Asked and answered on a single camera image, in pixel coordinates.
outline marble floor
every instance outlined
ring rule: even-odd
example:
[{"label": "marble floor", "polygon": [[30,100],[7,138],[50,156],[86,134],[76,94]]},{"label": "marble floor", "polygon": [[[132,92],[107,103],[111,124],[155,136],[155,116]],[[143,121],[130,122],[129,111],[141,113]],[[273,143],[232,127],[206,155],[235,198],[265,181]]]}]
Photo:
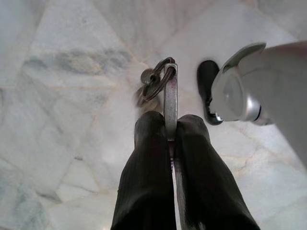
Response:
[{"label": "marble floor", "polygon": [[[222,65],[253,42],[306,39],[306,9],[304,0],[0,0],[0,229],[108,230],[141,72],[172,56],[179,116],[203,117],[197,65]],[[208,129],[261,229],[307,229],[307,171],[278,129]]]}]

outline metal clip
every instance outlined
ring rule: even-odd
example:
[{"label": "metal clip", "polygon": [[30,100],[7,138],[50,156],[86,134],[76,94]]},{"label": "metal clip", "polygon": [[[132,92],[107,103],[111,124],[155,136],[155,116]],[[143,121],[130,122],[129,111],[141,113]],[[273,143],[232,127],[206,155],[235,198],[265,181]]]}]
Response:
[{"label": "metal clip", "polygon": [[176,63],[166,64],[164,73],[168,68],[175,69],[175,75],[166,83],[164,87],[164,118],[166,137],[168,141],[174,141],[177,127],[177,73],[178,66]]}]

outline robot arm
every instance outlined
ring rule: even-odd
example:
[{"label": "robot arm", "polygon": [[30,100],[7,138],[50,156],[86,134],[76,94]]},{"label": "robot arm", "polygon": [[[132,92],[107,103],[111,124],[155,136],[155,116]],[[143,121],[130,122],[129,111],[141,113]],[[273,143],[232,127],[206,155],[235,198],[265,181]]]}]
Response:
[{"label": "robot arm", "polygon": [[307,42],[238,51],[212,84],[218,120],[275,123],[307,166]]}]

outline key ring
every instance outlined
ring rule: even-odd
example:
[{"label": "key ring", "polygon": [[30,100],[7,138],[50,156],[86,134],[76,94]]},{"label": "key ring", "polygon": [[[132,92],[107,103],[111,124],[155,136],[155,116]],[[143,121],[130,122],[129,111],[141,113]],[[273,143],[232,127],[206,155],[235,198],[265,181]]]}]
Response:
[{"label": "key ring", "polygon": [[159,62],[154,69],[146,69],[141,74],[144,84],[142,98],[150,101],[164,89],[164,118],[168,141],[174,141],[177,127],[177,64],[168,57]]}]

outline silver keychain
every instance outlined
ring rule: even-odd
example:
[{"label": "silver keychain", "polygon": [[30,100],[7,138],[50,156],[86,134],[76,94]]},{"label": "silver keychain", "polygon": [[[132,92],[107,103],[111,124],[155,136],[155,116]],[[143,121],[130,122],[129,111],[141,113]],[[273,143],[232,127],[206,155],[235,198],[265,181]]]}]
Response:
[{"label": "silver keychain", "polygon": [[168,57],[159,62],[154,69],[146,69],[141,74],[138,105],[154,99],[164,90],[164,109],[166,137],[174,141],[177,127],[177,72],[175,60]]}]

